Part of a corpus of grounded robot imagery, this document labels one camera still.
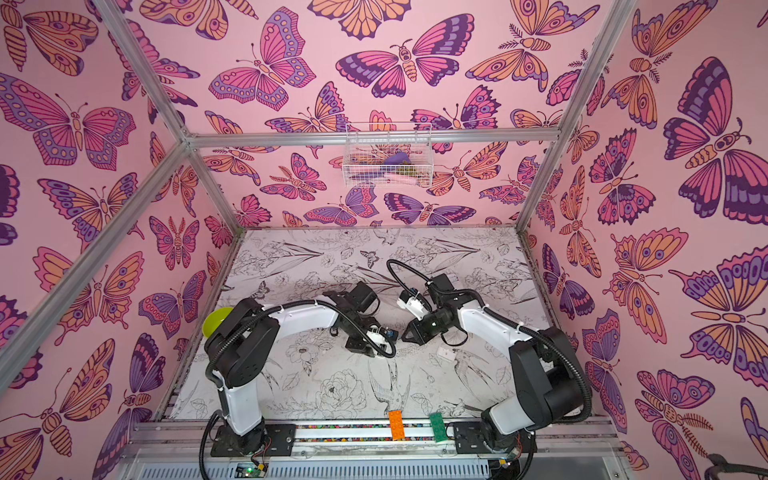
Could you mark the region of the small remote battery cover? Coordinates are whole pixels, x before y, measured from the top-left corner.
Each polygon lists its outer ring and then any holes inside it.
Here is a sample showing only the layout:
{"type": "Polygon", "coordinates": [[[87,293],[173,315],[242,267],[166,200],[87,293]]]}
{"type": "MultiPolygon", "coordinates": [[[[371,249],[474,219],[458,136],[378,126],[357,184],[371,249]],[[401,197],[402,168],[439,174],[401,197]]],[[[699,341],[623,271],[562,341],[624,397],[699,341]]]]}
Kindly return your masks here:
{"type": "Polygon", "coordinates": [[[439,347],[436,351],[439,359],[446,362],[453,362],[456,359],[456,352],[453,349],[439,347]]]}

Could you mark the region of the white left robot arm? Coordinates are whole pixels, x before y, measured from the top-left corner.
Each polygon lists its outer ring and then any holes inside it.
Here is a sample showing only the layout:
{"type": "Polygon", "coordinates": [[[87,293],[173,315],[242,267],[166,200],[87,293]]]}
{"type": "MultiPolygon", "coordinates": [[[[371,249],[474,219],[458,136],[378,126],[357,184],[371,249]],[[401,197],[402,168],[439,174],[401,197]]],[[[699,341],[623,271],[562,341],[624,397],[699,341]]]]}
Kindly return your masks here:
{"type": "Polygon", "coordinates": [[[266,306],[253,298],[241,300],[207,335],[206,378],[218,394],[220,407],[208,419],[198,452],[198,468],[210,477],[205,460],[212,457],[261,455],[270,434],[262,414],[257,377],[275,342],[309,330],[347,334],[345,347],[371,358],[396,356],[399,333],[382,325],[369,311],[380,303],[365,283],[350,291],[329,291],[319,299],[266,306]]]}

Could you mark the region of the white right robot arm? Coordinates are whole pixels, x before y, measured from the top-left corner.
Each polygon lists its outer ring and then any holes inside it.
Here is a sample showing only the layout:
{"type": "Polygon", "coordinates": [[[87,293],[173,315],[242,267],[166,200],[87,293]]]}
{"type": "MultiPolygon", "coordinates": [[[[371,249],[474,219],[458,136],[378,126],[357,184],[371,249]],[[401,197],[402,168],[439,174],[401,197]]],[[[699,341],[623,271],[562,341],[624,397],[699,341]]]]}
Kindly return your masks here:
{"type": "Polygon", "coordinates": [[[459,455],[489,456],[503,469],[523,462],[523,477],[538,451],[538,433],[550,426],[586,421],[593,412],[587,375],[567,335],[536,328],[492,308],[480,293],[454,286],[446,275],[428,276],[389,259],[386,268],[401,292],[397,305],[411,320],[400,337],[399,366],[413,366],[427,348],[452,331],[478,339],[508,364],[512,391],[475,420],[447,424],[443,432],[459,455]]]}

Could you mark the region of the small white remote control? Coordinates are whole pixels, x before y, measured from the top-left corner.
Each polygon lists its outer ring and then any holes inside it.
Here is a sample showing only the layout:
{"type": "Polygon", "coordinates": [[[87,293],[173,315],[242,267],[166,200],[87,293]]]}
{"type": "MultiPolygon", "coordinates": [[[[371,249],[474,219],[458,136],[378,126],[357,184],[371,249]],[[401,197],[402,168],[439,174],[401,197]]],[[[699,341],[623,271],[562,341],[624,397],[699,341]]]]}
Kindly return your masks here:
{"type": "Polygon", "coordinates": [[[366,333],[366,338],[369,340],[369,343],[377,356],[390,358],[394,353],[394,350],[386,337],[380,333],[369,331],[366,333]]]}

